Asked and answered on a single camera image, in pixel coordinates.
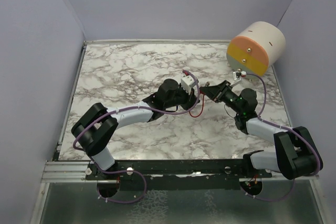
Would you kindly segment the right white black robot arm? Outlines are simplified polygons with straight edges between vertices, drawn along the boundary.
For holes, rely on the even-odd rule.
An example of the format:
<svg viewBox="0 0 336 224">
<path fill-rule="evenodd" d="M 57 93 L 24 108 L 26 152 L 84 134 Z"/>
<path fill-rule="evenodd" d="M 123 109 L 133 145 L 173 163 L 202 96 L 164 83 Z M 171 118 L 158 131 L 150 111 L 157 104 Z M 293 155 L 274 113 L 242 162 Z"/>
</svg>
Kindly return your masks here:
<svg viewBox="0 0 336 224">
<path fill-rule="evenodd" d="M 258 102 L 253 89 L 245 88 L 236 94 L 230 83 L 223 81 L 216 86 L 201 87 L 200 91 L 212 101 L 223 102 L 235 111 L 238 130 L 274 144 L 274 152 L 259 150 L 243 155 L 245 162 L 241 164 L 241 171 L 246 177 L 254 177 L 260 169 L 267 169 L 293 180 L 315 175 L 323 168 L 323 161 L 308 129 L 280 126 L 261 119 L 255 111 Z"/>
</svg>

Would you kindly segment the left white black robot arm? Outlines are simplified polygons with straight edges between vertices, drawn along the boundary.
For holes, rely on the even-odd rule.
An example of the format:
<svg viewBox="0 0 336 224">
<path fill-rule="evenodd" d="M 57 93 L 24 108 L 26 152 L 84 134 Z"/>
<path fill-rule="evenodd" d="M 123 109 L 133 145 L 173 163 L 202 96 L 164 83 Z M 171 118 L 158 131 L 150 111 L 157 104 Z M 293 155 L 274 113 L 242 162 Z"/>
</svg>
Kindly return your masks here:
<svg viewBox="0 0 336 224">
<path fill-rule="evenodd" d="M 117 129 L 136 124 L 155 121 L 165 114 L 179 115 L 171 108 L 182 107 L 188 113 L 199 102 L 195 91 L 199 89 L 197 78 L 184 76 L 181 82 L 166 79 L 157 92 L 139 103 L 108 109 L 102 103 L 96 103 L 74 124 L 71 129 L 79 149 L 98 165 L 98 173 L 104 179 L 115 175 L 115 159 L 107 148 Z"/>
</svg>

